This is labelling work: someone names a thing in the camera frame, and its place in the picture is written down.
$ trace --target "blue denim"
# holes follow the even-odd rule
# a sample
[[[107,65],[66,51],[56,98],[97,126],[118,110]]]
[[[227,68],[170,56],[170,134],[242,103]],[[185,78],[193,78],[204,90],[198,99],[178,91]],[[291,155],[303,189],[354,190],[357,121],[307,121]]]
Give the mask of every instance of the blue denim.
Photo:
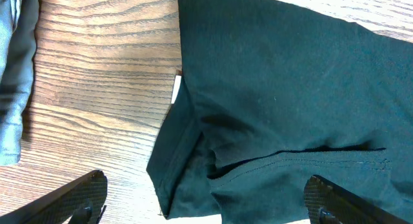
[[[21,114],[33,83],[38,0],[0,0],[0,165],[20,160]]]

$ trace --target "wooden surface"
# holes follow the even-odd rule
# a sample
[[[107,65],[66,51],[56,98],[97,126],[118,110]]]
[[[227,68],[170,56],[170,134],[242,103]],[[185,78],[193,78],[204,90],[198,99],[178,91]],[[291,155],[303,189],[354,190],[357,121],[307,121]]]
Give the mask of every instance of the wooden surface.
[[[42,1],[22,160],[0,168],[0,215],[99,168],[101,223],[164,223],[145,167],[181,67],[177,0]],[[413,0],[281,1],[413,42]],[[168,221],[193,222],[220,217]]]

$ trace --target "clothing tag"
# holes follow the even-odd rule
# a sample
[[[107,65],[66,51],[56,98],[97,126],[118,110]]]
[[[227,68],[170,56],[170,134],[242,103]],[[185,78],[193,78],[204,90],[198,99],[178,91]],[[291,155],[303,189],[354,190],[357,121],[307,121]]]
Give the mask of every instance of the clothing tag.
[[[172,90],[171,104],[175,103],[176,97],[178,96],[179,87],[181,86],[181,76],[175,76],[174,89]]]

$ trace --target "wooden table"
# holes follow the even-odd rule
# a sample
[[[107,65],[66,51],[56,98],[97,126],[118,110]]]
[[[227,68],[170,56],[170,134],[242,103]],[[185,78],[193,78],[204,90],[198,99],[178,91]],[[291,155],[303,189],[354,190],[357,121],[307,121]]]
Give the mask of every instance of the wooden table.
[[[0,215],[100,168],[101,223],[163,223],[145,168],[181,68],[177,0],[42,1],[22,160],[0,168]],[[413,42],[413,0],[280,1]]]

